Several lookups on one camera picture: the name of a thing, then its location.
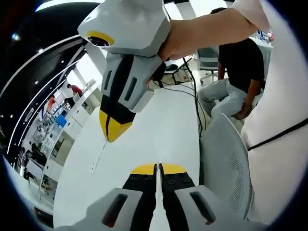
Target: chair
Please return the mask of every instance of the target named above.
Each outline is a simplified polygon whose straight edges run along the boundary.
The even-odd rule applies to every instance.
[[[197,63],[199,71],[211,71],[211,74],[208,74],[200,79],[201,83],[203,83],[202,79],[207,77],[212,77],[212,82],[214,82],[214,76],[218,76],[214,71],[218,70],[218,47],[208,47],[197,50]]]
[[[224,114],[213,118],[200,138],[200,184],[246,219],[253,200],[247,149]]]

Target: white pants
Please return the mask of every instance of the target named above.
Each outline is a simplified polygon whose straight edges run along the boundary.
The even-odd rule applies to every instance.
[[[246,98],[246,92],[230,84],[228,79],[218,80],[198,91],[199,101],[206,113],[214,117],[223,113],[228,118],[238,113]]]

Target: person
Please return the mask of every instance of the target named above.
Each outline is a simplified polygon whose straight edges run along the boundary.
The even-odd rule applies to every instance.
[[[73,90],[73,93],[74,93],[74,94],[78,94],[79,97],[82,96],[82,90],[81,90],[79,87],[77,87],[76,85],[68,84],[68,85],[67,85],[67,88],[68,88],[68,89],[72,89],[72,90]]]
[[[218,13],[226,8],[220,7],[211,13]],[[263,56],[259,47],[246,38],[236,43],[219,46],[218,81],[199,90],[199,100],[206,113],[213,117],[218,113],[228,118],[247,117],[252,102],[260,93],[264,79]],[[224,79],[225,69],[228,77]]]
[[[279,1],[275,4],[284,10]],[[235,0],[231,8],[219,13],[171,20],[170,33],[158,53],[162,60],[179,59],[199,48],[242,41],[259,29],[268,32],[269,23],[275,41],[263,96],[241,132],[247,147],[308,117],[308,68],[289,27],[292,25],[296,33],[301,33],[298,25],[287,24],[267,1]],[[304,126],[248,152],[254,189],[249,220],[271,224],[288,205],[307,166],[307,137],[308,126]]]

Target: person in red shirt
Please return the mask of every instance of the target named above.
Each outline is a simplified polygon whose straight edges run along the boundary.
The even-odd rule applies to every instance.
[[[82,96],[82,90],[76,85],[67,85],[67,88],[72,89],[74,94],[78,94],[80,97]]]

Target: white sleeve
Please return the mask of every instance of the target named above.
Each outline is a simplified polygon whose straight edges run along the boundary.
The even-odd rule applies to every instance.
[[[264,32],[269,31],[269,22],[259,0],[235,0],[232,8]]]

